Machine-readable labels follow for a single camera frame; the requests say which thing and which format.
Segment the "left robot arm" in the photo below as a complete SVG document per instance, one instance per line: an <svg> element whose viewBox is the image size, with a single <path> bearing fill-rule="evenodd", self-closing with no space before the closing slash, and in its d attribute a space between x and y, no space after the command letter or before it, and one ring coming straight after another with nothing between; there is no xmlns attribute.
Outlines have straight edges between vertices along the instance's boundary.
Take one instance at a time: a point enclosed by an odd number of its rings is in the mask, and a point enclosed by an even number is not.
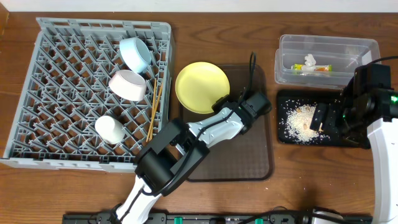
<svg viewBox="0 0 398 224"><path fill-rule="evenodd" d="M145 223L156 201L179 187L210 147L246 133L272 105L257 91L243 93L236 101L225 95L212 108L213 116L195 123L173 119L138 153L133 189L122 205L110 211L109 223Z"/></svg>

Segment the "light blue bowl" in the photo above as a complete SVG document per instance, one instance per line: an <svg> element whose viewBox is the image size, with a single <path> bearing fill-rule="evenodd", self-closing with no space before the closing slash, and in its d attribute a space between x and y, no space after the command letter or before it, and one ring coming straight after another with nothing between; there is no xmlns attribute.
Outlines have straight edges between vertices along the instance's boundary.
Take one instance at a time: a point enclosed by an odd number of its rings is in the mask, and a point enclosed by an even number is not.
<svg viewBox="0 0 398 224"><path fill-rule="evenodd" d="M144 72L151 63L151 52L146 44L137 37L123 39L119 49L125 64L136 73Z"/></svg>

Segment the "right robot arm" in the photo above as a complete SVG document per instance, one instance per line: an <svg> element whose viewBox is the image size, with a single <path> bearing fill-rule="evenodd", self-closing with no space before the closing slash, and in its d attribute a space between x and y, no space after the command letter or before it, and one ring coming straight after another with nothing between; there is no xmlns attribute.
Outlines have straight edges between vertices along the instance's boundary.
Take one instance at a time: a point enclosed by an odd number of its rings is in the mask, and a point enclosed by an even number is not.
<svg viewBox="0 0 398 224"><path fill-rule="evenodd" d="M397 223L397 91L390 66L371 62L358 67L340 96L340 103L317 104L310 129L372 151L373 223Z"/></svg>

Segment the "pink bowl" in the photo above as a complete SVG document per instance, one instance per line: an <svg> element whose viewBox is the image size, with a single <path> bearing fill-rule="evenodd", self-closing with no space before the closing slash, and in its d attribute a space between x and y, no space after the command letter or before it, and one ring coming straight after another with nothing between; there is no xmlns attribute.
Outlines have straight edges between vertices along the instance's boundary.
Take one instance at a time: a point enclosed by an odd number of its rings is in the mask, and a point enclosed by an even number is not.
<svg viewBox="0 0 398 224"><path fill-rule="evenodd" d="M109 81L110 89L129 101L141 101L146 93L146 81L139 74L130 70L119 70Z"/></svg>

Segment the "green snack wrapper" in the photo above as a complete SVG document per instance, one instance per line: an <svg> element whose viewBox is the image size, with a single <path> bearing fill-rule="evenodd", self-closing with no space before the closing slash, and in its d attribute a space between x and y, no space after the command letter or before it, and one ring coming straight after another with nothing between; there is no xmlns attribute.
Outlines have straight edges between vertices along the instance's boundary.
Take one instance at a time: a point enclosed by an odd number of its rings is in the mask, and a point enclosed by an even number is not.
<svg viewBox="0 0 398 224"><path fill-rule="evenodd" d="M331 72L333 67L332 65L314 65L308 67L304 64L296 63L291 66L291 69L294 71L295 75L318 75L317 72Z"/></svg>

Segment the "wooden chopstick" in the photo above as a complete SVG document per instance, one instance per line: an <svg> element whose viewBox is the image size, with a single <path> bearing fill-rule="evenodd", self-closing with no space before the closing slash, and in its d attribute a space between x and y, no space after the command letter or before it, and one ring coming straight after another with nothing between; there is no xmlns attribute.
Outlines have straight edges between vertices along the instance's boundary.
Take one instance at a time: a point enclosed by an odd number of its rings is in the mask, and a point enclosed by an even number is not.
<svg viewBox="0 0 398 224"><path fill-rule="evenodd" d="M155 80L154 80L154 92L153 92L153 96L152 96L151 120L150 120L149 131L148 131L148 135L146 138L146 142L149 142L152 139L152 125L153 125L154 116L155 116L156 95L157 95L157 78L155 78Z"/></svg>
<svg viewBox="0 0 398 224"><path fill-rule="evenodd" d="M160 89L159 89L159 91L157 91L157 97L156 97L156 101L155 101L155 116L156 116L157 109L159 107L160 98L161 98L161 94L162 94L162 90L163 90L163 85L164 85L163 82L161 82ZM153 137L153 129L154 129L154 123L155 123L155 116L154 116L154 122L152 125L152 137Z"/></svg>

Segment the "yellow plate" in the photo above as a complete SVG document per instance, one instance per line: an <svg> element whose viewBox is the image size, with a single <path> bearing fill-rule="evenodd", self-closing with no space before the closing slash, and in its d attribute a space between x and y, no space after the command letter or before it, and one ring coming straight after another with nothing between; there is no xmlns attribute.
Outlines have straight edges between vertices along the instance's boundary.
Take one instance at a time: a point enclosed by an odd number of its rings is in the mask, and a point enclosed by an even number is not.
<svg viewBox="0 0 398 224"><path fill-rule="evenodd" d="M210 114L212 106L230 93L225 72L209 62L194 62L177 75L175 92L179 102L189 111Z"/></svg>

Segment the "white cup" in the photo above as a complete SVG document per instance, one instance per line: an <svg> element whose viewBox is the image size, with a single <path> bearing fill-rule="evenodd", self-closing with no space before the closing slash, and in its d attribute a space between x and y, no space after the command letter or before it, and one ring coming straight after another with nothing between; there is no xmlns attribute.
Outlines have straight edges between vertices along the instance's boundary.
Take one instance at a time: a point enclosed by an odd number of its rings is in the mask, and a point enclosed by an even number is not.
<svg viewBox="0 0 398 224"><path fill-rule="evenodd" d="M101 116L95 122L95 130L108 144L117 144L124 139L123 125L111 116Z"/></svg>

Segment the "white tissue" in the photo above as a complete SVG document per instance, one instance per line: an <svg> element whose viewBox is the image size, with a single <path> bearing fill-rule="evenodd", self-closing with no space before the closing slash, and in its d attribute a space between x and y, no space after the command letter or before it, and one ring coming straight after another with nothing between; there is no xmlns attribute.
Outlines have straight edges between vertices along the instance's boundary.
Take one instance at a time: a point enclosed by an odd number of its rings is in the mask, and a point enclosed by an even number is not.
<svg viewBox="0 0 398 224"><path fill-rule="evenodd" d="M306 67L314 67L316 65L316 60L312 54L308 54L305 56L305 66Z"/></svg>

